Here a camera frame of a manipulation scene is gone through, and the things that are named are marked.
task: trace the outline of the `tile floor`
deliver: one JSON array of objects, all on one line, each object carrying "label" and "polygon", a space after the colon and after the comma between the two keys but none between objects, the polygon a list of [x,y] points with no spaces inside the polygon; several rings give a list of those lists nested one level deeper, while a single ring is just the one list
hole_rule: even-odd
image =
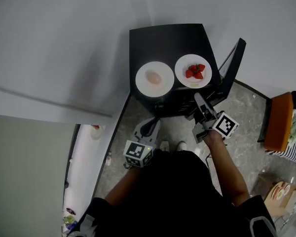
[{"label": "tile floor", "polygon": [[[256,193],[254,187],[258,175],[262,172],[272,175],[278,181],[291,182],[293,179],[293,183],[296,184],[296,163],[277,156],[266,155],[263,145],[257,143],[264,116],[265,102],[265,99],[259,96],[254,98],[250,90],[234,83],[228,98],[215,106],[217,112],[224,110],[240,123],[233,136],[225,142],[232,159],[246,180],[249,192],[252,194]],[[110,149],[112,153],[111,164],[104,166],[95,193],[96,197],[105,197],[124,176],[127,171],[123,167],[125,142],[131,137],[135,126],[150,117],[152,115],[134,97],[131,97]],[[158,142],[168,140],[170,150],[174,151],[176,145],[183,140],[187,143],[188,150],[195,152],[195,149],[199,148],[200,158],[204,160],[209,150],[204,142],[196,144],[192,134],[194,125],[194,120],[188,121],[185,117],[162,118]],[[214,165],[211,159],[208,159],[208,162],[213,184],[220,191]]]}]

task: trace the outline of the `plate with egg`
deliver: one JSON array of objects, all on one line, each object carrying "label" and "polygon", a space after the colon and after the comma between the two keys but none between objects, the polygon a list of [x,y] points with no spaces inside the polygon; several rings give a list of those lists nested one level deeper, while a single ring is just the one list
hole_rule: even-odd
[{"label": "plate with egg", "polygon": [[182,56],[176,63],[174,71],[180,83],[189,88],[202,88],[212,78],[211,65],[196,54]]},{"label": "plate with egg", "polygon": [[172,88],[174,74],[167,64],[152,61],[138,70],[135,82],[142,94],[148,97],[160,97]]}]

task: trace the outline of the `black and white pattern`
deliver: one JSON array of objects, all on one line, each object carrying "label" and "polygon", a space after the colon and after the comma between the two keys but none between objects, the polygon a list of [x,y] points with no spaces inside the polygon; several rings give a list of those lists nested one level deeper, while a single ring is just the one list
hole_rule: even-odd
[{"label": "black and white pattern", "polygon": [[271,152],[267,152],[267,153],[269,155],[283,157],[283,158],[286,158],[290,161],[296,162],[296,142],[291,147],[289,147],[287,145],[284,152],[271,151]]},{"label": "black and white pattern", "polygon": [[235,125],[236,124],[232,120],[224,116],[216,125],[216,129],[219,130],[223,135],[228,136]]},{"label": "black and white pattern", "polygon": [[140,144],[132,142],[126,152],[127,155],[140,159],[142,157],[145,147]]},{"label": "black and white pattern", "polygon": [[136,159],[132,159],[132,158],[126,157],[126,161],[127,161],[129,164],[131,164],[131,165],[135,165],[135,166],[140,167],[140,162],[139,162],[139,160],[136,160]]},{"label": "black and white pattern", "polygon": [[144,158],[144,165],[146,165],[150,161],[151,158],[152,158],[152,150]]}]

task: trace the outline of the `white shoe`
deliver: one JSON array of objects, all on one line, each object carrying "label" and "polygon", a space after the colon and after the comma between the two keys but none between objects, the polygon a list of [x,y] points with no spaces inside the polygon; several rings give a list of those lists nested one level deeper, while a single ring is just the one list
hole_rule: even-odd
[{"label": "white shoe", "polygon": [[162,151],[165,151],[165,152],[169,152],[170,151],[169,142],[166,141],[166,140],[162,141],[161,144],[160,144],[159,149],[162,150]]},{"label": "white shoe", "polygon": [[177,147],[177,151],[187,150],[187,145],[184,141],[180,141]]}]

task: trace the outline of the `black sleeve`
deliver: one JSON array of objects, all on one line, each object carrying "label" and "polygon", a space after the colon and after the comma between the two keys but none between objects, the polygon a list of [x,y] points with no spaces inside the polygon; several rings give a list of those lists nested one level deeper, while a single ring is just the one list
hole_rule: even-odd
[{"label": "black sleeve", "polygon": [[[266,206],[261,196],[255,196],[248,199],[239,207],[237,207],[237,210],[243,217],[245,217],[249,221],[252,220],[253,218],[264,216],[269,220],[269,222],[272,224],[273,228],[275,229],[273,220],[268,210],[266,209]],[[254,224],[254,230],[255,230],[256,236],[269,236],[269,233],[270,233],[268,227],[263,221],[256,222]]]},{"label": "black sleeve", "polygon": [[99,197],[93,198],[78,224],[70,231],[70,234],[72,232],[81,231],[80,227],[81,224],[86,223],[86,216],[88,218],[92,218],[92,227],[97,226],[97,231],[100,231],[102,228],[100,226],[104,226],[108,222],[108,218],[112,213],[112,210],[113,207],[106,200]]}]

